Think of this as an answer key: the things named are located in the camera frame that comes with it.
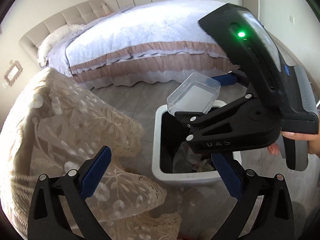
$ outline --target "floor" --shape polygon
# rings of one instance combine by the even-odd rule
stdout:
[[[296,65],[281,47],[279,50],[288,65]],[[133,158],[122,158],[120,161],[123,167],[130,167],[137,173],[157,181],[151,171],[155,113],[159,106],[166,104],[166,98],[178,86],[175,81],[155,84],[139,82],[132,87],[112,85],[92,90],[104,101],[140,122],[145,130],[145,136],[141,140],[142,152]],[[230,103],[244,94],[245,88],[236,84],[221,87],[218,99]],[[289,170],[280,155],[272,156],[266,149],[244,151],[241,152],[241,157],[242,166],[245,169],[255,170],[260,176],[274,177],[277,173],[284,175],[292,199],[297,239],[305,223],[310,223],[320,206],[318,188],[320,159],[310,155],[308,168],[298,172]],[[150,213],[154,217],[159,217],[162,213],[178,212],[182,217],[180,232],[195,239],[211,239],[236,204],[236,199],[229,196],[222,181],[212,186],[194,188],[171,187],[161,181],[157,182],[167,190],[168,194],[165,203]],[[242,235],[250,231],[261,200],[257,199]]]

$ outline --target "plastic container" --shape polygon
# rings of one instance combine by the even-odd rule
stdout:
[[[215,101],[212,107],[226,105],[223,101]],[[155,133],[152,155],[153,175],[173,186],[197,187],[212,185],[221,180],[217,171],[195,172],[195,173],[172,173],[172,161],[175,151],[189,135],[189,129],[171,114],[167,106],[161,106],[156,111]],[[241,164],[240,152],[234,152],[233,157]]]
[[[220,83],[199,73],[192,73],[168,98],[168,112],[207,113],[218,98]]]

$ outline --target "clear plastic box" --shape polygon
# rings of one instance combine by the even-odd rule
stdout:
[[[221,84],[200,73],[192,73],[168,98],[168,112],[203,112],[206,114],[218,98]]]

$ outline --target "human hand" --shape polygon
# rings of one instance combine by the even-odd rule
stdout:
[[[282,135],[292,140],[308,141],[308,152],[320,157],[320,132],[318,134],[282,132]],[[272,155],[278,155],[280,153],[279,147],[275,143],[268,146],[268,150]]]

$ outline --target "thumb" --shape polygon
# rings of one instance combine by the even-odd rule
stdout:
[[[318,134],[305,134],[305,133],[294,133],[294,132],[282,132],[282,135],[288,139],[298,141],[315,141],[319,138]]]

